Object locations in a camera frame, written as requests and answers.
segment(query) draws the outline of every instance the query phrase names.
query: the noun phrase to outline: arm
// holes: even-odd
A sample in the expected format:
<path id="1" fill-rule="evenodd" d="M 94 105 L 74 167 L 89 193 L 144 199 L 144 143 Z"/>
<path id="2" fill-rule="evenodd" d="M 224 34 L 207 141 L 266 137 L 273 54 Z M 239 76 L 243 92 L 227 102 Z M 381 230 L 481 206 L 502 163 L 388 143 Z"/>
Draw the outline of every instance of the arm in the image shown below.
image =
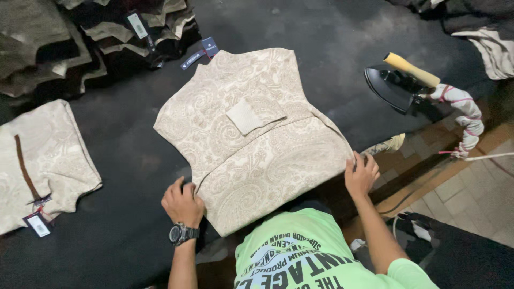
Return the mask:
<path id="1" fill-rule="evenodd" d="M 198 196 L 193 196 L 195 186 L 192 183 L 184 185 L 182 194 L 180 185 L 183 180 L 182 176 L 166 190 L 161 205 L 172 222 L 182 222 L 189 228 L 198 228 L 204 216 L 204 201 Z M 196 239 L 191 239 L 175 248 L 168 289 L 198 288 L 195 246 Z"/>
<path id="2" fill-rule="evenodd" d="M 366 154 L 368 163 L 365 166 L 360 155 L 357 152 L 354 152 L 354 155 L 357 159 L 355 172 L 353 171 L 352 160 L 346 161 L 346 172 L 344 174 L 346 188 L 359 212 L 370 249 L 371 262 L 375 266 L 376 273 L 387 274 L 389 265 L 394 260 L 409 259 L 409 257 L 389 232 L 368 196 L 373 183 L 380 176 L 377 163 L 370 154 Z"/>

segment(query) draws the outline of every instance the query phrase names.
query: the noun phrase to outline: barcode label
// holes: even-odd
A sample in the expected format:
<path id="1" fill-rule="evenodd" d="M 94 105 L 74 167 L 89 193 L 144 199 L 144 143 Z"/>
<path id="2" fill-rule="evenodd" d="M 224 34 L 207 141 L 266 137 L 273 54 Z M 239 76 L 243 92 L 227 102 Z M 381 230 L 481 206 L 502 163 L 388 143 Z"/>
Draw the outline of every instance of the barcode label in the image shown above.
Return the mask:
<path id="1" fill-rule="evenodd" d="M 131 14 L 127 17 L 127 19 L 136 31 L 137 37 L 139 37 L 139 39 L 143 39 L 148 35 L 143 26 L 143 23 L 141 22 L 137 14 Z"/>
<path id="2" fill-rule="evenodd" d="M 43 221 L 39 219 L 39 216 L 33 216 L 27 219 L 27 222 L 34 228 L 35 232 L 38 233 L 39 237 L 44 237 L 50 234 L 48 228 L 43 224 Z"/>

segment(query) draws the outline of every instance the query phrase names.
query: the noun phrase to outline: ironing surface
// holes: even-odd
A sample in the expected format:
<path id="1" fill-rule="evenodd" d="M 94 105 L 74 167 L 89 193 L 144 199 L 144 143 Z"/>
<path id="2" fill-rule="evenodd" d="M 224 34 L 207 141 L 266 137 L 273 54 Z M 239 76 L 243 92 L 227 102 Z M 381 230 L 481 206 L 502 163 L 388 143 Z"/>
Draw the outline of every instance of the ironing surface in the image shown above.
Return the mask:
<path id="1" fill-rule="evenodd" d="M 438 105 L 432 112 L 403 115 L 380 100 L 362 72 L 390 51 L 475 98 L 494 89 L 471 43 L 445 35 L 439 22 L 423 21 L 386 1 L 194 4 L 202 35 L 213 37 L 220 49 L 294 50 L 307 100 L 336 124 L 356 151 L 418 130 L 452 111 Z M 77 213 L 59 216 L 55 231 L 40 242 L 34 242 L 29 230 L 4 237 L 0 287 L 143 287 L 161 274 L 167 276 L 172 223 L 160 200 L 170 182 L 181 175 L 190 178 L 191 169 L 152 125 L 159 108 L 194 75 L 196 64 L 185 71 L 179 64 L 200 47 L 193 46 L 183 59 L 161 70 L 89 90 L 70 101 L 103 188 L 79 200 Z M 2 123 L 15 114 L 4 103 L 0 111 Z M 217 237 L 208 227 L 198 245 Z M 52 266 L 41 274 L 42 264 L 50 261 Z"/>

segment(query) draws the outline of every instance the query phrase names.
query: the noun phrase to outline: yellow iron handle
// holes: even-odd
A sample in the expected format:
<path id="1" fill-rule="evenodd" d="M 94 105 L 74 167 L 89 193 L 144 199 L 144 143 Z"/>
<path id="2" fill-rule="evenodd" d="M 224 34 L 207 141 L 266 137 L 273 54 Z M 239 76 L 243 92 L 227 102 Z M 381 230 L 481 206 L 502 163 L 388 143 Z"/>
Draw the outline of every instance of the yellow iron handle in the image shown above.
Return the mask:
<path id="1" fill-rule="evenodd" d="M 416 66 L 410 64 L 407 60 L 403 59 L 401 56 L 398 56 L 392 52 L 385 56 L 384 61 L 389 63 L 391 66 L 414 76 L 419 82 L 427 87 L 436 87 L 441 82 L 439 77 L 417 68 Z"/>

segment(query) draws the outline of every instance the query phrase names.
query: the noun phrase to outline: clothes iron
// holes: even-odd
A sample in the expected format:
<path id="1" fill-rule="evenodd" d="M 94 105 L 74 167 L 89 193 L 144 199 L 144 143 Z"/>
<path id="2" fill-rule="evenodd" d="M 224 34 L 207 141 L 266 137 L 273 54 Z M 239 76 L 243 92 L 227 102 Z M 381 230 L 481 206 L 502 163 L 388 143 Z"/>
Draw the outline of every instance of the clothes iron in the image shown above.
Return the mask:
<path id="1" fill-rule="evenodd" d="M 384 62 L 389 65 L 376 65 L 364 70 L 366 82 L 379 98 L 403 113 L 412 102 L 421 102 L 420 94 L 426 94 L 428 89 L 440 83 L 435 75 L 394 53 L 388 53 Z"/>

